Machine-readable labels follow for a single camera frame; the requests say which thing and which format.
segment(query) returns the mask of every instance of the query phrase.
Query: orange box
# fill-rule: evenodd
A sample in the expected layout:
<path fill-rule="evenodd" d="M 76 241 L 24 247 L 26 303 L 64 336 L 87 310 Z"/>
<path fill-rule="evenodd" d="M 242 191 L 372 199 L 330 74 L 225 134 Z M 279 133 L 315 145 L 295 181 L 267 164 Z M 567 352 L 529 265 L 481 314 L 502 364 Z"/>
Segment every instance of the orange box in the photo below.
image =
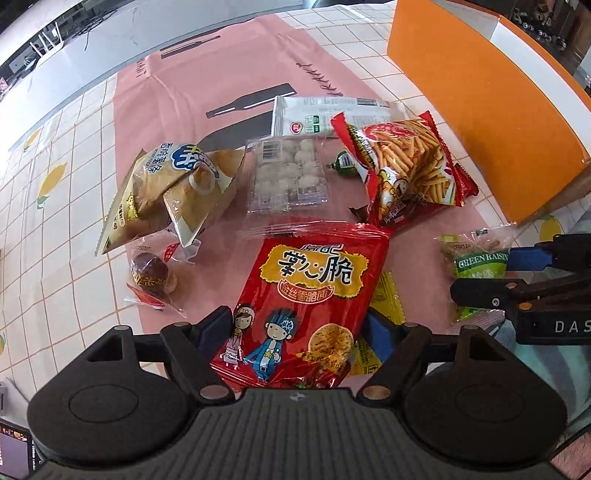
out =
<path fill-rule="evenodd" d="M 535 41 L 503 25 L 559 71 Z M 591 191 L 589 153 L 577 135 L 532 80 L 472 27 L 430 0 L 398 0 L 388 55 L 443 115 L 509 220 L 537 218 Z M 591 110 L 591 99 L 562 72 Z"/>

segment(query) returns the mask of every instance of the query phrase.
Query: white wall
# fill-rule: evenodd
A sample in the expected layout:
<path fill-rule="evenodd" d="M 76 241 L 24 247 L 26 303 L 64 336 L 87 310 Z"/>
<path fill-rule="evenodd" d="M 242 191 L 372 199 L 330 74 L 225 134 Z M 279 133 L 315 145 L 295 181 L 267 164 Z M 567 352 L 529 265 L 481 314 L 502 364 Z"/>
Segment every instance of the white wall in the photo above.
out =
<path fill-rule="evenodd" d="M 568 83 L 527 43 L 499 23 L 491 43 L 515 63 L 550 102 L 591 153 L 591 112 Z"/>
<path fill-rule="evenodd" d="M 0 33 L 0 65 L 47 24 L 80 0 L 39 0 Z"/>

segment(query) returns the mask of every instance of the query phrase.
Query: green raisin bag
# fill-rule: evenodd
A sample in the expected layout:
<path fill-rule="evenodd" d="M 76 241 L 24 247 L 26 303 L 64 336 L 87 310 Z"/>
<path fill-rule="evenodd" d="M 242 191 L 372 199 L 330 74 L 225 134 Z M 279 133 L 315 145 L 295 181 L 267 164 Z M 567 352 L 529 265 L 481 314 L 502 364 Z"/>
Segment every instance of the green raisin bag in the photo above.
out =
<path fill-rule="evenodd" d="M 439 237 L 441 253 L 453 278 L 505 278 L 513 225 L 482 228 Z M 456 320 L 466 320 L 483 309 L 457 307 Z"/>

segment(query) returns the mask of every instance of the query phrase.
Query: red logo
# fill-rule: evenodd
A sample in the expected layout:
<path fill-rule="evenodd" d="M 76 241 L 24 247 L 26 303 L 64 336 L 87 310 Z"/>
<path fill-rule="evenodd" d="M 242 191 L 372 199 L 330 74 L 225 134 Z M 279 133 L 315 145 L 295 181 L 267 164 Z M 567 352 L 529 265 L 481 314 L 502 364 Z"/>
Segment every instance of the red logo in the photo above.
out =
<path fill-rule="evenodd" d="M 164 251 L 164 262 L 165 263 L 172 258 L 172 256 L 176 252 L 177 247 L 179 245 L 180 245 L 180 243 L 177 242 L 175 244 L 170 244 L 168 247 L 166 247 L 166 250 Z"/>
<path fill-rule="evenodd" d="M 304 128 L 304 125 L 302 125 L 301 122 L 293 122 L 291 124 L 290 130 L 291 130 L 291 133 L 293 133 L 294 135 L 297 135 L 298 133 L 301 132 L 302 128 Z"/>

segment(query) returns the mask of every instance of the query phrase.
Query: pink paper mat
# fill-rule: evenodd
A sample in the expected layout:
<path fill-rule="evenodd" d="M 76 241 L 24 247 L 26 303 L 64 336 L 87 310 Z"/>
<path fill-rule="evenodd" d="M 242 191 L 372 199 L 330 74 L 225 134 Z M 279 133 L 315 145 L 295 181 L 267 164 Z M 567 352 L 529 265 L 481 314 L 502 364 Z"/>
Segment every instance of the pink paper mat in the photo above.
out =
<path fill-rule="evenodd" d="M 119 181 L 141 149 L 148 151 L 162 142 L 200 142 L 213 132 L 272 109 L 272 102 L 268 102 L 207 117 L 206 112 L 243 95 L 288 83 L 300 96 L 336 92 L 376 97 L 363 80 L 305 31 L 290 27 L 274 15 L 203 35 L 185 46 L 201 40 L 208 41 L 173 55 L 168 54 L 184 45 L 156 52 L 119 73 L 114 100 Z M 328 83 L 315 80 L 301 65 L 313 66 Z M 322 88 L 326 85 L 335 90 Z M 342 150 L 340 142 L 332 140 L 326 161 Z M 247 172 L 248 166 L 232 206 L 200 237 L 202 247 L 197 265 L 189 275 L 193 281 L 188 287 L 190 300 L 185 304 L 191 322 L 221 304 L 235 306 L 260 248 L 261 241 L 246 240 L 239 234 L 246 211 Z M 336 206 L 334 218 L 354 221 L 348 207 L 366 203 L 361 182 L 343 179 L 334 171 L 327 171 L 327 177 L 332 204 Z M 407 319 L 423 323 L 435 332 L 449 326 L 449 280 L 432 239 L 443 232 L 464 232 L 483 226 L 484 221 L 469 202 L 463 209 L 449 209 L 391 241 L 384 268 L 394 276 Z M 174 313 L 148 308 L 140 312 L 145 333 L 158 332 L 179 319 Z"/>

